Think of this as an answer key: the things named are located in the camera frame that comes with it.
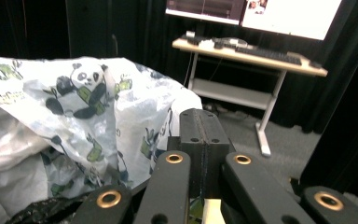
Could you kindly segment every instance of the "desk shelf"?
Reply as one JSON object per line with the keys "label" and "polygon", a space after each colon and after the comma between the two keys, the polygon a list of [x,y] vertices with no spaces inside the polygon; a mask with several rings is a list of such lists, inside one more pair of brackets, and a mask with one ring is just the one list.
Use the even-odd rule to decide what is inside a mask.
{"label": "desk shelf", "polygon": [[193,79],[192,91],[200,96],[262,110],[267,109],[272,97],[270,93],[247,90],[200,78]]}

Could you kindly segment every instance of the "monitor screen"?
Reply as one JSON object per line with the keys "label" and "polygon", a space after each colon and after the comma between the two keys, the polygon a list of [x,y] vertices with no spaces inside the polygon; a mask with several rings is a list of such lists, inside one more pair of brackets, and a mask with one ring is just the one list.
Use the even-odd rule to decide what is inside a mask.
{"label": "monitor screen", "polygon": [[167,0],[166,14],[239,25],[245,0]]}
{"label": "monitor screen", "polygon": [[324,40],[341,0],[247,0],[241,26]]}

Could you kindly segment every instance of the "keyboard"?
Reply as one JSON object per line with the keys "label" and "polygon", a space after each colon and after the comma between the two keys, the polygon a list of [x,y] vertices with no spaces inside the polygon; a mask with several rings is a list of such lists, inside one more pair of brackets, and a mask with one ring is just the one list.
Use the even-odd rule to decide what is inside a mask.
{"label": "keyboard", "polygon": [[290,56],[282,52],[273,51],[269,49],[248,49],[248,48],[235,48],[238,53],[250,54],[258,57],[277,60],[284,63],[293,63],[301,65],[301,60],[296,56]]}

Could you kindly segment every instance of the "black backdrop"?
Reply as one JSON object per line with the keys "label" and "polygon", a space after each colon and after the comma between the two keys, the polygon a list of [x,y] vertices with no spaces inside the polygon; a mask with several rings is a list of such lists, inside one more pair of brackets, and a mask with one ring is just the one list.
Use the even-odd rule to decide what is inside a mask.
{"label": "black backdrop", "polygon": [[[106,5],[109,15],[106,34],[117,37],[118,56],[142,63],[181,83],[185,80],[189,53],[173,49],[172,42],[200,24],[207,36],[237,37],[264,48],[298,52],[321,63],[329,71],[327,77],[287,74],[271,115],[272,121],[286,127],[300,125],[306,133],[324,131],[358,66],[358,1],[342,0],[324,41],[168,16],[166,0],[84,0],[78,4]],[[64,0],[0,0],[0,56],[70,57],[65,10],[71,8],[65,8]],[[270,91],[274,85],[274,78],[242,75],[236,64],[225,66],[226,63],[229,64],[222,62],[218,67],[214,80],[262,91]],[[211,77],[216,66],[216,63],[201,63],[198,73]],[[241,81],[242,76],[246,76],[245,81]],[[262,116],[262,111],[251,108],[224,106]]]}

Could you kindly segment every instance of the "white desk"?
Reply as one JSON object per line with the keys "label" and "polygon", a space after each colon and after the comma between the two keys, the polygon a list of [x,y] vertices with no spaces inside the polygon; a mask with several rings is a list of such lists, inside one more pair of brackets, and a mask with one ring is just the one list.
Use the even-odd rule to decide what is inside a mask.
{"label": "white desk", "polygon": [[[214,49],[198,47],[195,45],[188,44],[186,40],[180,38],[173,41],[172,46],[176,49],[194,52],[195,54],[191,68],[190,79],[187,86],[190,90],[200,96],[265,110],[261,123],[257,122],[257,124],[255,125],[258,135],[258,141],[261,147],[261,153],[264,156],[270,156],[271,154],[269,150],[269,143],[267,141],[267,137],[264,131],[269,121],[269,116],[271,115],[272,109],[275,106],[275,102],[278,98],[278,93],[281,89],[281,85],[283,83],[286,72],[289,71],[296,74],[318,77],[327,76],[326,70],[324,70],[323,68],[314,68],[309,66],[310,60],[298,54],[294,55],[300,57],[302,65],[284,63],[268,58],[257,57],[244,53],[237,53],[234,49]],[[247,90],[244,88],[195,78],[199,54],[276,69],[278,71],[278,80],[275,84],[273,93]]]}

